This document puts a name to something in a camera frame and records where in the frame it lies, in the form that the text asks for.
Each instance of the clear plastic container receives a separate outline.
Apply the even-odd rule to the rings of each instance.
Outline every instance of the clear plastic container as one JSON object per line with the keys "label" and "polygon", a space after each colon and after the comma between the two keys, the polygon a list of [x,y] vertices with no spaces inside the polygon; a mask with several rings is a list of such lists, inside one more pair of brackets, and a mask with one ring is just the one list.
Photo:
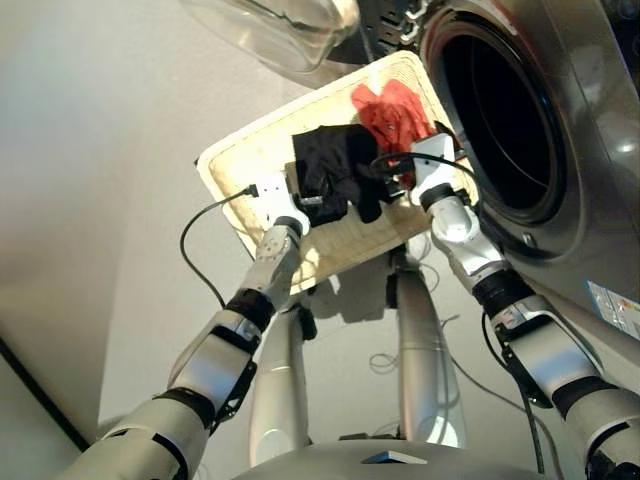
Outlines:
{"label": "clear plastic container", "polygon": [[360,21],[356,0],[181,0],[200,23],[260,60],[310,72]]}

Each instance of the label sticker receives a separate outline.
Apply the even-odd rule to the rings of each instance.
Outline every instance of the label sticker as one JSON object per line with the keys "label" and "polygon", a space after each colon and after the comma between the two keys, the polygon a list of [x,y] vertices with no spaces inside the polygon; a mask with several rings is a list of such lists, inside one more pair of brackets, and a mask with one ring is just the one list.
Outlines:
{"label": "label sticker", "polygon": [[640,340],[640,304],[587,280],[587,287],[600,316],[618,330]]}

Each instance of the black cable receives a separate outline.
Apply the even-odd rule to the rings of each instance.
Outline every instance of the black cable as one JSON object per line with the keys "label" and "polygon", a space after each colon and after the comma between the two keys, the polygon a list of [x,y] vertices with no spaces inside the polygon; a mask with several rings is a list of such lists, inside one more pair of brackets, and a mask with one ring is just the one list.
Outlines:
{"label": "black cable", "polygon": [[[504,396],[500,395],[499,393],[494,392],[490,388],[488,388],[488,387],[484,386],[483,384],[481,384],[480,382],[478,382],[475,378],[473,378],[473,376],[471,376],[471,374],[469,372],[467,372],[460,365],[460,363],[458,363],[458,361],[456,360],[456,358],[453,355],[450,355],[450,356],[451,356],[451,362],[453,363],[453,365],[473,385],[478,387],[484,393],[486,393],[488,395],[491,395],[491,396],[497,398],[498,400],[502,400],[503,402],[505,402],[510,407],[515,408],[516,410],[518,410],[518,411],[520,411],[522,413],[526,413],[525,409],[523,407],[521,407],[520,405],[518,405],[517,403],[512,402],[507,397],[504,397]],[[558,448],[556,447],[556,443],[553,440],[553,436],[551,435],[551,432],[549,431],[549,428],[547,427],[547,425],[542,420],[540,420],[540,418],[538,418],[536,415],[534,415],[533,418],[534,418],[535,422],[542,429],[542,433],[544,434],[545,438],[547,439],[547,443],[549,444],[549,450],[551,452],[551,458],[553,459],[553,466],[555,467],[555,470],[556,470],[556,476],[558,477],[558,480],[564,480],[564,474],[562,473],[562,466],[560,465],[560,455],[558,454]]]}
{"label": "black cable", "polygon": [[384,155],[380,155],[376,159],[371,162],[371,166],[374,168],[378,168],[381,173],[385,173],[388,171],[389,173],[393,173],[393,167],[389,168],[380,168],[377,165],[384,160],[393,160],[397,158],[421,158],[423,160],[428,160],[430,162],[442,163],[443,165],[449,165],[452,168],[456,168],[461,172],[464,172],[465,175],[468,175],[471,180],[476,184],[476,190],[478,191],[478,201],[480,201],[480,185],[478,183],[478,179],[475,174],[469,170],[467,167],[457,164],[456,162],[450,162],[449,160],[445,160],[444,158],[437,157],[435,155],[429,155],[428,153],[418,153],[418,152],[395,152],[395,153],[385,153]]}
{"label": "black cable", "polygon": [[191,218],[191,220],[189,220],[187,222],[185,227],[182,229],[182,233],[180,234],[180,254],[182,255],[182,259],[185,261],[185,263],[187,265],[189,265],[189,268],[191,268],[191,270],[193,270],[193,273],[195,273],[198,276],[198,278],[200,280],[202,280],[204,282],[204,284],[207,287],[209,287],[209,289],[213,292],[213,294],[215,295],[216,299],[218,300],[218,303],[220,304],[221,308],[224,308],[225,305],[226,305],[224,299],[222,298],[222,295],[220,294],[220,292],[218,291],[216,286],[198,269],[198,267],[196,267],[193,264],[193,262],[189,258],[189,255],[187,255],[187,251],[185,249],[185,239],[187,238],[187,233],[189,232],[189,229],[205,213],[213,210],[216,207],[219,207],[220,205],[224,205],[225,203],[230,202],[231,200],[235,200],[238,197],[242,197],[243,195],[251,195],[252,192],[253,192],[253,189],[252,189],[252,186],[250,186],[250,187],[245,188],[244,190],[241,190],[238,193],[234,193],[230,197],[227,197],[227,198],[224,198],[224,199],[220,200],[219,202],[214,202],[214,203],[212,203],[210,205],[207,205],[202,210],[200,210],[198,213],[196,213]]}
{"label": "black cable", "polygon": [[489,340],[489,334],[487,333],[487,313],[482,312],[482,319],[480,323],[482,324],[482,336],[484,337],[484,341],[487,344],[487,348],[491,355],[495,359],[496,362],[515,380],[516,385],[518,386],[518,390],[520,391],[520,396],[522,397],[522,403],[524,404],[524,412],[527,415],[527,422],[529,423],[529,430],[531,431],[531,440],[533,442],[533,451],[536,457],[536,465],[538,467],[538,473],[544,475],[544,457],[542,455],[542,447],[540,446],[540,437],[538,435],[538,429],[536,428],[533,412],[531,411],[531,404],[529,403],[529,399],[527,398],[526,393],[524,392],[522,386],[518,382],[518,379],[511,375],[511,372],[507,369],[505,363],[500,359],[498,354],[496,353],[493,345],[491,345],[491,341]]}
{"label": "black cable", "polygon": [[80,431],[71,423],[62,410],[51,400],[47,392],[40,386],[29,373],[24,364],[16,357],[11,348],[0,337],[0,355],[6,360],[14,373],[22,380],[25,387],[31,392],[42,408],[49,414],[54,422],[62,429],[74,445],[84,452],[91,444],[82,436]]}
{"label": "black cable", "polygon": [[493,345],[491,344],[491,340],[489,340],[489,333],[487,332],[487,319],[489,317],[487,316],[486,312],[482,312],[482,336],[484,337],[484,343],[487,344],[487,348],[489,349],[489,352],[491,353],[491,356],[495,359],[496,362],[498,362],[498,365],[500,365],[505,372],[507,372],[509,375],[511,375],[511,372],[509,370],[507,370],[507,366],[505,365],[504,361],[502,361],[502,359],[500,358],[500,356],[498,355],[498,353],[495,351],[495,349],[493,348]]}
{"label": "black cable", "polygon": [[531,441],[533,442],[533,451],[536,456],[536,466],[538,467],[538,473],[540,475],[544,475],[544,456],[542,455],[542,448],[540,447],[540,436],[538,435],[538,429],[533,418],[533,412],[531,411],[531,403],[529,403],[527,394],[520,386],[520,384],[518,384],[518,390],[520,391],[520,396],[522,397],[522,404],[524,405],[524,411],[527,415],[527,422],[529,422],[529,430],[531,431]]}

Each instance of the washing machine door opening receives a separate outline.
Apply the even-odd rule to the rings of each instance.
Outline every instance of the washing machine door opening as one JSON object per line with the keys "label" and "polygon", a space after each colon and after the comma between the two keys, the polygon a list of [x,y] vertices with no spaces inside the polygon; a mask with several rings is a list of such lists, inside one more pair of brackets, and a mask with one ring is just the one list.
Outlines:
{"label": "washing machine door opening", "polygon": [[457,15],[438,27],[427,62],[487,203],[520,224],[550,218],[565,189],[562,134],[524,55],[479,17]]}

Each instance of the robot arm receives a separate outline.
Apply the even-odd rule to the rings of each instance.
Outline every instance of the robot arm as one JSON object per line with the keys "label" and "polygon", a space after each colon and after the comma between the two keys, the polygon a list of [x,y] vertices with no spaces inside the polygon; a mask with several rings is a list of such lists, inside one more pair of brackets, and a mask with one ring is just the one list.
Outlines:
{"label": "robot arm", "polygon": [[640,475],[640,397],[603,380],[586,342],[511,268],[448,184],[425,190],[420,203],[434,245],[490,317],[508,370],[536,405],[560,413],[587,477]]}
{"label": "robot arm", "polygon": [[252,357],[261,335],[289,297],[309,225],[291,208],[281,214],[283,204],[292,205],[286,197],[270,203],[278,213],[242,286],[180,355],[167,391],[127,415],[58,480],[193,478],[209,436],[240,407],[256,372]]}

